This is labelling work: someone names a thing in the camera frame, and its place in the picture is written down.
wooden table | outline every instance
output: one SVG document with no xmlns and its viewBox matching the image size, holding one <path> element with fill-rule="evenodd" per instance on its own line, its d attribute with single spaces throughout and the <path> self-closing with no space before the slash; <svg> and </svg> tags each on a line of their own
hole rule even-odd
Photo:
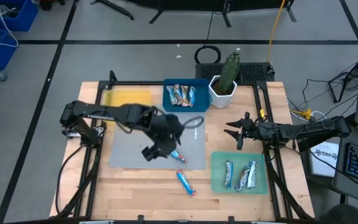
<svg viewBox="0 0 358 224">
<path fill-rule="evenodd" d="M 78 99 L 94 103 L 97 86 L 97 82 L 82 83 Z M 162 86 L 114 86 L 113 88 L 149 89 L 152 103 L 162 102 Z M 291 123 L 283 83 L 268 83 L 268 93 L 275 122 Z M 260 98 L 264 107 L 262 92 Z M 211 190 L 212 152 L 262 153 L 262 143 L 251 139 L 245 139 L 243 149 L 237 151 L 236 141 L 223 132 L 223 129 L 231 128 L 225 125 L 226 122 L 237 121 L 246 111 L 250 112 L 252 119 L 256 119 L 257 110 L 251 86 L 238 86 L 231 104 L 223 109 L 210 106 L 206 112 L 206 170 L 185 172 L 191 186 L 197 191 L 194 198 L 186 194 L 174 170 L 110 168 L 108 163 L 114 131 L 109 125 L 104 137 L 91 218 L 136 220 L 138 215 L 144 215 L 145 220 L 224 221 L 228 216 L 234 216 L 237 221 L 274 220 L 270 192 L 266 195 L 217 194 Z M 78 148 L 79 141 L 79 138 L 68 140 L 64 159 Z M 282 149 L 281 152 L 289 191 L 305 211 L 314 216 L 299 154 L 289 149 Z M 83 149 L 67 163 L 63 171 L 60 182 L 60 209 L 77 190 L 84 154 Z M 285 217 L 283 197 L 278 188 L 277 195 L 280 213 Z M 80 215 L 85 214 L 87 199 L 88 191 L 84 193 Z M 56 214 L 54 206 L 50 214 Z"/>
</svg>

concrete floor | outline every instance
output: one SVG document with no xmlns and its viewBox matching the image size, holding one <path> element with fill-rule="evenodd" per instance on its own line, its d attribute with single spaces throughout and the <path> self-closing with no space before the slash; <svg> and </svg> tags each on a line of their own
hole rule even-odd
<svg viewBox="0 0 358 224">
<path fill-rule="evenodd" d="M 65 6 L 55 4 L 52 11 L 40 11 L 30 31 L 15 32 L 19 40 L 51 40 L 23 42 L 9 62 L 8 79 L 0 82 L 0 204 L 15 166 L 35 107 L 45 83 L 50 88 L 30 144 L 21 176 L 17 183 L 5 222 L 44 219 L 49 215 L 58 170 L 62 163 L 66 140 L 61 135 L 58 119 L 66 103 L 77 99 L 81 82 L 106 80 L 114 70 L 119 80 L 163 80 L 193 78 L 194 52 L 200 44 L 65 44 L 57 55 L 56 68 L 51 68 L 65 21 L 74 0 Z M 157 12 L 134 4 L 112 0 L 134 17 L 127 17 L 102 5 L 78 2 L 67 40 L 172 40 L 205 39 L 210 12 L 164 12 L 150 25 Z M 358 0 L 346 0 L 358 27 Z M 357 40 L 339 0 L 295 0 L 293 23 L 283 12 L 276 30 L 277 40 Z M 268 40 L 278 9 L 231 12 L 232 28 L 222 16 L 214 15 L 209 39 Z M 272 65 L 276 81 L 284 82 L 287 96 L 296 104 L 303 102 L 301 91 L 306 79 L 329 80 L 358 61 L 358 45 L 288 44 L 272 47 Z M 264 62 L 267 45 L 216 44 L 222 58 L 240 48 L 243 62 Z M 212 62 L 213 53 L 200 53 L 200 61 Z M 327 89 L 326 83 L 310 83 L 307 93 L 315 96 Z M 344 100 L 353 92 L 345 92 Z M 336 108 L 329 116 L 342 114 L 352 101 Z M 327 93 L 310 102 L 310 108 L 327 112 L 335 104 Z M 352 107 L 345 115 L 353 113 Z M 339 195 L 310 184 L 316 216 L 339 203 Z M 358 201 L 349 203 L 358 208 Z"/>
</svg>

white paper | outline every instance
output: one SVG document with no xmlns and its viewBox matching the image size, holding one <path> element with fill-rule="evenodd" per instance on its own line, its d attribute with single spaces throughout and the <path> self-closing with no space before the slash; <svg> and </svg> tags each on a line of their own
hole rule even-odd
<svg viewBox="0 0 358 224">
<path fill-rule="evenodd" d="M 336 167 L 339 150 L 338 144 L 323 142 L 315 147 L 312 147 L 310 150 L 317 158 L 331 164 L 333 167 Z M 317 160 L 315 156 L 310 154 L 311 174 L 334 177 L 335 170 L 327 164 Z"/>
</svg>

gray mat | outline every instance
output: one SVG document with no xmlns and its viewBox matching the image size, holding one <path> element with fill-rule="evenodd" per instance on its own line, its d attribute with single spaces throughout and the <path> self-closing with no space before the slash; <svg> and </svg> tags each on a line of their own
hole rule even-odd
<svg viewBox="0 0 358 224">
<path fill-rule="evenodd" d="M 176 115 L 181 123 L 195 116 L 204 117 L 204 113 L 177 113 Z M 141 151 L 146 146 L 151 147 L 153 141 L 140 131 L 126 134 L 116 126 L 109 166 L 136 169 L 205 169 L 205 123 L 196 129 L 185 129 L 180 141 L 181 146 L 178 145 L 177 151 L 187 159 L 186 164 L 170 156 L 168 159 L 159 157 L 147 162 Z"/>
</svg>

green tray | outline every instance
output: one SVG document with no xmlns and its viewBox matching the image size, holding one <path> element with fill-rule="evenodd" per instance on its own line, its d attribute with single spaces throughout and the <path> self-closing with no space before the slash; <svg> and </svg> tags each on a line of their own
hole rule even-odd
<svg viewBox="0 0 358 224">
<path fill-rule="evenodd" d="M 251 160 L 257 161 L 255 189 L 245 187 L 240 192 L 236 192 L 234 187 L 238 184 L 241 171 Z M 229 190 L 224 186 L 226 161 L 233 162 L 232 187 Z M 219 193 L 267 194 L 264 156 L 241 152 L 213 152 L 211 159 L 211 187 L 214 192 Z"/>
</svg>

